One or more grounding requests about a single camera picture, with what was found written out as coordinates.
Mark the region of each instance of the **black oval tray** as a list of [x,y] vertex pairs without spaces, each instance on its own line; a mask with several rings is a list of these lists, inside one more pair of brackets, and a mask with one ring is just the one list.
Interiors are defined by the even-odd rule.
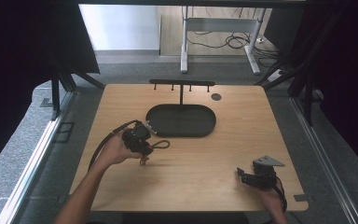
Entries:
[[216,115],[205,105],[155,105],[146,115],[157,136],[203,137],[216,124]]

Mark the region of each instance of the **black strap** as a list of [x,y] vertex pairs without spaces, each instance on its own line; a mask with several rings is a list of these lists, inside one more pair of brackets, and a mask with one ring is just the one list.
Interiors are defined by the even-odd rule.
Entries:
[[277,177],[277,179],[279,179],[279,181],[281,182],[282,185],[282,191],[280,189],[278,189],[278,187],[276,187],[276,185],[272,185],[272,188],[275,189],[275,191],[277,191],[279,197],[281,198],[281,203],[283,206],[283,212],[286,212],[287,209],[287,201],[286,201],[286,197],[284,197],[284,189],[283,189],[283,184],[282,181],[280,180],[279,177]]
[[92,164],[94,164],[95,160],[97,159],[98,155],[100,154],[101,150],[103,149],[103,147],[107,143],[107,141],[109,141],[109,139],[111,139],[113,136],[115,136],[115,134],[117,134],[121,130],[124,130],[127,126],[129,126],[132,123],[142,123],[142,122],[137,119],[127,122],[127,123],[121,125],[120,127],[114,129],[110,134],[108,134],[103,139],[103,141],[100,143],[100,145],[98,145],[97,149],[95,149],[94,154],[91,157],[91,161],[89,162],[89,169],[91,168]]

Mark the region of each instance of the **black cable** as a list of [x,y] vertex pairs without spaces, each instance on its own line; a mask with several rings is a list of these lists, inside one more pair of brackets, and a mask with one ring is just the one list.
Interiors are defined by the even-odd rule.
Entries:
[[248,7],[248,12],[246,13],[246,18],[249,18],[250,15],[249,15],[249,12],[251,11],[251,9]]
[[206,13],[208,13],[208,16],[211,18],[211,14],[209,14],[208,7],[205,7]]
[[241,11],[240,11],[240,16],[239,16],[238,18],[240,18],[240,17],[241,17],[242,12],[243,12],[243,7],[241,8]]
[[[256,11],[256,10],[257,10],[257,7],[255,7],[255,11]],[[252,19],[255,18],[255,11],[254,11],[254,15],[253,15]]]
[[276,71],[278,70],[281,65],[283,64],[283,60],[278,60],[277,62],[275,62],[267,71],[267,73],[255,83],[255,86],[261,86],[261,84],[265,81],[267,81],[267,79],[269,79],[269,77]]
[[240,8],[239,8],[239,7],[235,8],[234,12],[231,14],[231,18],[234,17],[234,14],[235,14],[236,11],[238,11],[238,9],[240,9]]
[[100,143],[100,145],[98,145],[97,149],[95,149],[94,154],[92,154],[91,160],[89,161],[89,169],[91,168],[92,164],[97,159],[98,155],[100,154],[101,150],[103,149],[103,147],[107,143],[107,141],[109,141],[109,139],[111,139],[113,136],[115,136],[115,134],[117,134],[121,130],[124,130],[127,126],[129,126],[132,123],[141,123],[141,121],[135,119],[135,120],[132,120],[130,122],[127,122],[127,123],[121,125],[120,127],[114,129],[110,134],[108,134],[103,139],[103,141]]
[[[210,45],[206,45],[206,44],[202,44],[202,43],[198,43],[198,42],[193,42],[189,39],[187,39],[187,41],[191,44],[194,44],[194,45],[201,45],[201,46],[204,46],[204,47],[207,47],[207,48],[211,48],[211,49],[220,49],[224,46],[230,46],[232,49],[241,49],[244,47],[244,44],[240,42],[240,40],[245,40],[245,38],[241,37],[241,36],[238,36],[238,35],[234,35],[235,33],[232,33],[231,35],[229,35],[228,37],[226,37],[226,43],[221,45],[221,46],[210,46]],[[233,46],[231,44],[231,41],[237,41],[238,43],[240,43],[239,46]]]
[[[164,146],[164,147],[159,147],[158,145],[160,145],[161,143],[166,143],[167,145]],[[170,141],[168,141],[168,140],[161,140],[161,141],[158,141],[158,142],[156,142],[155,144],[151,145],[150,147],[153,148],[153,149],[155,149],[155,148],[165,149],[165,148],[168,148],[170,145],[171,145]]]
[[213,32],[210,31],[210,32],[205,32],[205,33],[197,33],[197,32],[195,32],[195,31],[193,31],[193,33],[194,33],[195,35],[208,35],[208,34],[211,34],[211,33],[213,33]]
[[278,187],[276,187],[276,185],[272,185],[272,187],[275,189],[275,191],[277,191],[279,197],[281,198],[281,202],[282,202],[282,205],[283,205],[282,210],[285,213],[286,209],[287,209],[287,201],[286,201],[286,197],[284,197],[283,183],[282,183],[282,181],[280,180],[279,177],[277,177],[277,176],[275,176],[275,177],[281,182],[282,190],[278,189]]
[[290,212],[289,214],[292,215],[292,217],[293,217],[299,224],[302,224],[302,221],[301,221],[293,212]]

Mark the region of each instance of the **wooden tabletop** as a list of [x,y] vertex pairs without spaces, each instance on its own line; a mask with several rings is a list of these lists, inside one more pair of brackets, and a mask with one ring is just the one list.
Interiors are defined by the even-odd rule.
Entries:
[[[179,104],[179,87],[151,84],[107,85],[71,192],[87,172],[92,153],[116,127],[145,120],[154,105]],[[221,95],[220,101],[212,94]],[[243,185],[236,169],[251,173],[252,161],[269,155],[285,167],[275,171],[283,182],[289,211],[304,211],[307,202],[264,90],[256,86],[185,87],[184,104],[206,105],[216,115],[214,131],[201,138],[152,136],[150,144],[168,139],[146,166],[126,160],[109,168],[96,195],[94,211],[261,211],[255,190]]]

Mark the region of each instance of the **gray floor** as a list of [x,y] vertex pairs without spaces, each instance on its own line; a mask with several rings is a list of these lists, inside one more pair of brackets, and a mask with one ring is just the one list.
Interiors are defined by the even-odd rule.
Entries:
[[[103,51],[97,52],[97,59],[102,74],[92,76],[105,84],[147,83],[150,78],[185,78],[212,80],[218,85],[253,85],[260,79],[251,73],[244,57],[190,58],[186,75],[179,71],[178,57],[159,57],[154,51]],[[66,125],[73,125],[72,133],[67,142],[62,139],[65,139],[68,133],[55,135],[58,141],[49,147],[14,223],[50,223],[67,197],[103,93],[88,82],[75,78],[78,88],[64,119]],[[283,139],[310,203],[310,208],[305,212],[287,213],[289,222],[300,223],[296,220],[298,218],[301,223],[350,223],[312,149],[292,101],[286,94],[289,85],[290,81],[267,92]],[[34,91],[34,102],[29,112],[0,157],[0,211],[50,119],[51,108],[40,107],[44,98],[50,98],[48,83]],[[326,120],[318,103],[313,105],[312,112],[313,128],[358,210],[358,159]],[[246,215],[251,223],[268,220],[264,212]],[[113,212],[90,215],[90,220],[106,223],[120,223],[120,219],[120,213]]]

